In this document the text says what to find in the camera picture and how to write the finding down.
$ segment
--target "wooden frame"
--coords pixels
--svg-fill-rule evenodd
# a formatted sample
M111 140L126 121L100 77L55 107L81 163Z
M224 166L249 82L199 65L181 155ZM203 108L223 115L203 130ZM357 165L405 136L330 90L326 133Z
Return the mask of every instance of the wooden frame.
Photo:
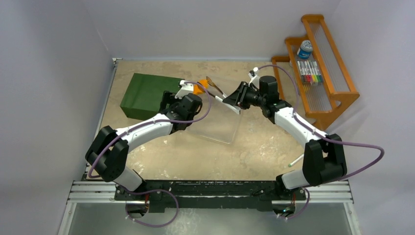
M328 101L331 106L331 110L329 111L311 111L310 105L307 100L306 91L304 89L304 86L302 85L302 80L299 74L299 69L297 67L296 63L292 63L295 79L297 81L300 97L304 104L304 110L305 110L305 116L308 118L314 118L316 121L313 123L313 125L321 130L327 129L360 95L356 91L356 88L353 84L353 81L350 78L350 75L346 69L346 66L340 56L339 51L337 50L336 44L334 43L334 40L330 34L330 31L328 30L328 27L326 23L324 22L323 15L304 15L301 18L302 23L304 24L305 30L307 34L303 37L289 37L285 39L285 44L288 49L288 56L274 56L272 58L272 63L276 64L277 62L289 62L295 61L295 55L293 51L293 46L299 47L302 41L304 40L310 40L312 46L313 46L313 57L317 61L320 72L322 73L323 79L324 79L324 90L327 94ZM333 54L336 58L336 61L339 65L339 68L343 74L343 77L345 79L345 82L349 88L348 92L337 92L333 86L333 83L331 81L328 69L324 63L323 56L320 53L320 49L318 48L316 39L314 37L313 31L311 29L310 23L313 24L320 24L323 28L324 34L327 37L327 41L330 44L330 47L333 51ZM278 74L278 69L274 68L274 73L277 78L277 81L279 84L280 78ZM284 99L284 95L282 92L282 87L279 86L278 88L281 99Z

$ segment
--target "floor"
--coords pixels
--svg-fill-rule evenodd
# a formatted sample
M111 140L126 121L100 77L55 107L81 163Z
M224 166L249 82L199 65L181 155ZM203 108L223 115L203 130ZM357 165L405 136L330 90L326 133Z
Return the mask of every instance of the floor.
M249 80L249 70L265 64L269 63L120 61L101 127L110 125L115 129L140 122L127 118L119 107L135 72L192 81L207 75L217 76L233 81L236 89L240 81ZM279 65L292 72L288 63ZM288 77L280 74L285 98L294 104L295 90ZM265 68L260 75L274 75L274 72L272 68ZM221 129L226 125L211 123L206 130ZM187 130L181 131L136 148L129 154L127 166L144 179L272 180L282 173L301 168L302 162L288 168L288 164L301 153L303 149L293 137L267 120L259 108L251 107L243 111L231 144L211 141Z

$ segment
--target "blue jar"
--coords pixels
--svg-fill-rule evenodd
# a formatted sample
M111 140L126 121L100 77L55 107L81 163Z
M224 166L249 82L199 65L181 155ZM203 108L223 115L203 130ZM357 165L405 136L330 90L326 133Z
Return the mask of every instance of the blue jar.
M310 57L310 54L313 52L313 46L311 45L311 42L309 40L304 40L299 50L297 51L297 55L299 58L305 60Z

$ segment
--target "white wall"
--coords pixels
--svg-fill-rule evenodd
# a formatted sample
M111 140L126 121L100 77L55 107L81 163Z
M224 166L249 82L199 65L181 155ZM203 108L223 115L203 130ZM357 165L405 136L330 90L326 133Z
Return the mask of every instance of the white wall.
M342 0L330 31L361 96L334 126L344 140L384 147L351 178L363 234L415 231L415 2ZM378 151L346 147L349 172Z
M270 60L340 0L83 0L113 57Z
M1 0L0 32L1 234L56 234L111 58L81 0Z

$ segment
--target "marker set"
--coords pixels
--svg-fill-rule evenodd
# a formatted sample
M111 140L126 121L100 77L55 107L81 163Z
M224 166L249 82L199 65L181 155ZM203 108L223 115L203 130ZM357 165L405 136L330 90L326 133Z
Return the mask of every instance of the marker set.
M323 77L315 60L298 60L297 65L303 83L323 83Z

